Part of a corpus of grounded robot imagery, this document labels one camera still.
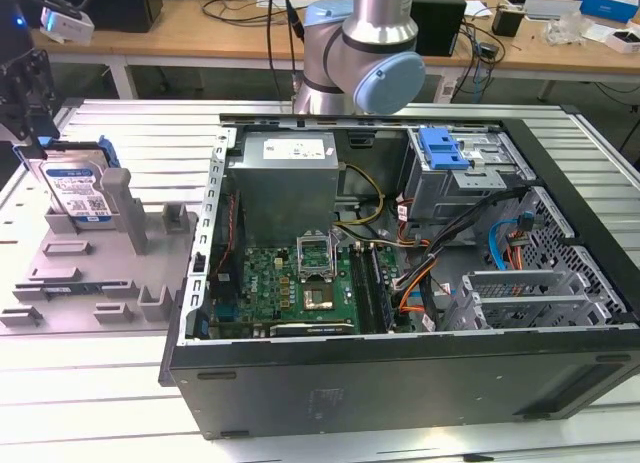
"black speaker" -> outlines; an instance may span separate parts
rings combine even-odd
[[[523,11],[498,8],[491,25],[491,31],[494,35],[514,37],[518,32],[523,17]]]
[[[464,0],[413,0],[411,18],[419,29],[416,52],[451,56],[466,6]]]

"workbench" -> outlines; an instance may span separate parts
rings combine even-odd
[[[133,196],[147,211],[175,201],[199,211],[219,114],[290,111],[270,102],[85,101],[64,109],[57,124],[71,141],[108,135],[132,173]],[[402,113],[523,119],[640,265],[640,175],[582,116],[557,106],[411,105]],[[0,306],[15,303],[11,290],[46,231],[47,207],[48,195],[23,168],[0,193]],[[208,442],[177,388],[157,383],[164,343],[159,332],[0,337],[0,461],[113,462],[141,455],[172,463],[445,456],[454,462],[469,454],[520,463],[640,458],[638,376],[564,421]]]
[[[482,0],[496,6],[500,0]],[[231,2],[239,8],[242,2]],[[222,10],[221,3],[209,7]],[[226,11],[227,18],[265,14],[264,8],[249,6]],[[493,17],[473,22],[489,30]],[[546,23],[523,20],[515,38],[501,38],[506,56],[495,69],[497,78],[535,80],[598,81],[640,83],[640,57],[621,55],[602,43],[587,41],[581,45],[552,47],[542,39]],[[611,26],[615,22],[606,22]],[[267,69],[267,44],[264,27],[246,28],[216,21],[202,14],[198,0],[164,0],[162,13],[151,31],[143,34],[96,31],[89,46],[60,45],[34,31],[36,45],[49,52],[53,62],[107,65],[121,99],[137,98],[131,66],[178,66],[190,68]],[[487,36],[479,37],[490,41]],[[272,47],[276,69],[291,68],[289,37],[285,25],[272,29]],[[294,41],[298,69],[303,68],[303,45]],[[427,74],[440,76],[434,101],[448,103],[455,85],[471,61],[469,41],[459,38],[451,57],[426,57]],[[541,97],[548,95],[545,85]]]

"floor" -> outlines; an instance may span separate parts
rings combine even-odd
[[[163,91],[161,73],[157,68],[134,67],[134,79],[140,98],[184,98],[184,99],[239,99],[275,100],[277,93],[268,71],[205,69],[205,89],[197,91],[198,75],[189,68],[165,68],[169,82]],[[105,69],[98,66],[54,65],[55,81],[64,95],[85,98],[115,98],[116,92]],[[283,98],[291,96],[291,77],[278,72],[278,81]],[[438,80],[428,77],[416,101],[430,102],[436,91]],[[487,89],[482,103],[541,105],[537,94],[542,82],[533,80],[495,80]],[[637,85],[609,85],[617,90],[629,91]],[[594,84],[559,82],[552,91],[547,104],[574,105],[611,142],[619,147],[640,115],[630,112],[631,104],[640,104],[640,89],[631,93],[616,93],[607,90],[614,98],[628,102],[623,105],[605,96]],[[470,103],[471,95],[460,93],[457,103]],[[637,131],[624,151],[630,161],[640,155],[640,131]]]

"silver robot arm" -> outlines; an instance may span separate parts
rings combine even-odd
[[[307,8],[298,114],[391,114],[425,79],[412,0],[323,0]]]

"motherboard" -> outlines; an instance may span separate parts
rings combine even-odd
[[[331,275],[307,273],[329,263]],[[211,322],[215,337],[297,336],[314,328],[360,334],[373,333],[374,320],[383,321],[385,330],[392,324],[386,289],[399,271],[392,248],[345,246],[327,253],[316,246],[299,253],[296,246],[249,247],[243,265],[237,305],[216,306]]]

